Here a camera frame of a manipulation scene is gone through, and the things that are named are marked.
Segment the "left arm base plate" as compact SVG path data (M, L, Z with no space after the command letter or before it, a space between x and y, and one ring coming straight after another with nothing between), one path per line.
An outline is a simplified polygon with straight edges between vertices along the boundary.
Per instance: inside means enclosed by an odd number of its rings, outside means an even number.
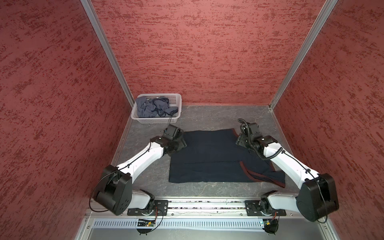
M150 200L149 204L144 209L128 209L128 216L144 216L154 217L156 214L166 216L168 211L169 201L167 200Z

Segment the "navy tank top red trim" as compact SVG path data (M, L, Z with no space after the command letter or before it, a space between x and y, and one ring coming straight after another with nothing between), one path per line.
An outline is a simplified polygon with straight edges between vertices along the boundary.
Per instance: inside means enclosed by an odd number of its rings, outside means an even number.
M236 145L234 129L184 133L185 148L171 155L170 183L271 183L286 186L286 175L270 160Z

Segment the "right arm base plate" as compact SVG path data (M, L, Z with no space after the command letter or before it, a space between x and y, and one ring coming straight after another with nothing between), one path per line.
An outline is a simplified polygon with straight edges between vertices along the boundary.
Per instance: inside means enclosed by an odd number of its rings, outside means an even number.
M248 200L245 201L245 210L248 217L281 217L286 216L285 210L276 210L270 206L265 206L264 201L260 203L260 200Z

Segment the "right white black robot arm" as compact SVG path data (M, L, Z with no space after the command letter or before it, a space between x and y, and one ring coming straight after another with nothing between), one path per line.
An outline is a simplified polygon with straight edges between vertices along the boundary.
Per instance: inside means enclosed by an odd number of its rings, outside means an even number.
M262 195L259 209L265 216L274 215L278 210L288 210L316 222L339 209L334 178L306 166L271 136L254 138L240 134L236 144L255 152L262 160L271 160L299 189L297 195L276 191Z

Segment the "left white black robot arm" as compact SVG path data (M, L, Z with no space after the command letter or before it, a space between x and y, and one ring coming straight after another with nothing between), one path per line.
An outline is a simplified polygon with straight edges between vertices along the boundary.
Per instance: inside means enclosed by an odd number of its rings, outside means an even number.
M116 216L127 209L153 209L154 196L146 191L135 191L133 183L152 163L164 155L172 155L187 146L183 137L168 140L156 136L131 159L104 168L101 179L92 192L94 201Z

